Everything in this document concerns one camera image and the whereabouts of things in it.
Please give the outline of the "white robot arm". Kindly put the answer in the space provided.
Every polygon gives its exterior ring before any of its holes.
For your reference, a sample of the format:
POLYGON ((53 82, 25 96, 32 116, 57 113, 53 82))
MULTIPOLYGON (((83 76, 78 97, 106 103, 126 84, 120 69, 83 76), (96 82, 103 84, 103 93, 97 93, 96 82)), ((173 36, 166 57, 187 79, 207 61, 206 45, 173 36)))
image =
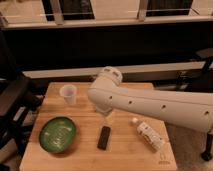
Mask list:
POLYGON ((126 88, 122 79, 107 66, 89 87, 88 98, 103 115, 120 109, 213 135, 213 93, 126 88))

